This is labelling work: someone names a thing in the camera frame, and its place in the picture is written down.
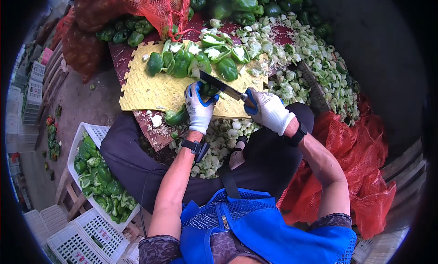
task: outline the wall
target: wall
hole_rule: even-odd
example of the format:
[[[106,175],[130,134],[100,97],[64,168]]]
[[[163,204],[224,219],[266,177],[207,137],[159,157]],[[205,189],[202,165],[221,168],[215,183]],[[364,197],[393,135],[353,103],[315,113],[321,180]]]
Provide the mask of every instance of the wall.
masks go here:
[[[389,159],[420,136],[427,80],[412,32],[391,0],[315,0],[336,50],[385,121]]]

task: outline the glove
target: glove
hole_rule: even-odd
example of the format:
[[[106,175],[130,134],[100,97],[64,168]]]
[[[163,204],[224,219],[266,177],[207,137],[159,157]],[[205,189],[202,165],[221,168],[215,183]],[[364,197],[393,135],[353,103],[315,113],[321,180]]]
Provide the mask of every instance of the glove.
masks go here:
[[[190,117],[189,130],[199,131],[205,135],[207,134],[214,105],[219,100],[219,95],[216,94],[204,103],[199,95],[201,85],[202,82],[196,81],[187,86],[184,97],[186,98],[186,108]]]
[[[294,113],[283,106],[279,97],[269,92],[257,92],[249,87],[246,90],[248,98],[253,102],[255,109],[244,105],[245,112],[259,124],[282,136],[289,122],[295,117]]]

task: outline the white work glove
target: white work glove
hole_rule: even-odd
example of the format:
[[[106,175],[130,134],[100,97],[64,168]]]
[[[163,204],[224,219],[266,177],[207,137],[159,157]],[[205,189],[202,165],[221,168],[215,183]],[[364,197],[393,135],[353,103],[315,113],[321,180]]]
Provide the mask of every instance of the white work glove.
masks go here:
[[[254,88],[249,87],[246,93],[254,103],[255,109],[244,105],[245,112],[256,123],[262,124],[282,136],[295,114],[289,113],[283,106],[281,99],[270,92],[257,92]]]
[[[184,97],[186,98],[187,112],[190,116],[189,130],[199,131],[205,135],[207,134],[214,105],[219,100],[219,95],[216,94],[204,103],[199,95],[201,86],[202,82],[200,81],[190,84],[184,91]]]

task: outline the patterned shirt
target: patterned shirt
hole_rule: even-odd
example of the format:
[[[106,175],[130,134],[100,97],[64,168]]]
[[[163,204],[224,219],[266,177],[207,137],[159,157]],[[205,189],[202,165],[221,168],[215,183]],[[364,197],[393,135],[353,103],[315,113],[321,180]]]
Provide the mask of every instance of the patterned shirt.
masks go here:
[[[351,217],[347,214],[329,214],[312,223],[307,232],[324,226],[342,226],[351,229],[351,223]],[[263,264],[270,263],[246,247],[229,231],[212,234],[210,245],[216,264],[227,264],[237,256],[248,256]],[[167,264],[182,256],[179,240],[170,235],[147,237],[140,242],[138,248],[140,250],[140,264]]]

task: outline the red mesh bag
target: red mesh bag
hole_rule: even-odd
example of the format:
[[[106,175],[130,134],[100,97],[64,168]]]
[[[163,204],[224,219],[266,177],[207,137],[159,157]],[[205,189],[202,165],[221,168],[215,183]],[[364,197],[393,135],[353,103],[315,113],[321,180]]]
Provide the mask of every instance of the red mesh bag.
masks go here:
[[[369,101],[360,96],[360,120],[353,127],[339,122],[340,116],[322,113],[312,135],[336,157],[348,181],[351,217],[360,233],[369,239],[383,231],[386,214],[396,193],[395,182],[387,186],[379,168],[388,154],[383,122],[372,114]],[[318,218],[321,184],[307,162],[302,162],[277,202],[288,224],[314,222]]]
[[[69,27],[73,22],[74,22],[74,6],[70,7],[70,9],[68,10],[68,14],[59,20],[55,29],[55,35],[53,35],[52,43],[50,44],[49,49],[55,50],[56,46],[61,41],[61,38],[65,36],[67,30],[69,29]]]
[[[62,38],[62,47],[65,62],[82,74],[82,83],[87,83],[102,58],[104,42],[98,40],[95,33],[80,30],[73,22]]]
[[[179,34],[184,33],[190,0],[75,0],[75,16],[80,29],[97,32],[114,18],[123,14],[145,16],[158,30],[161,38],[174,40],[169,29],[178,25]]]

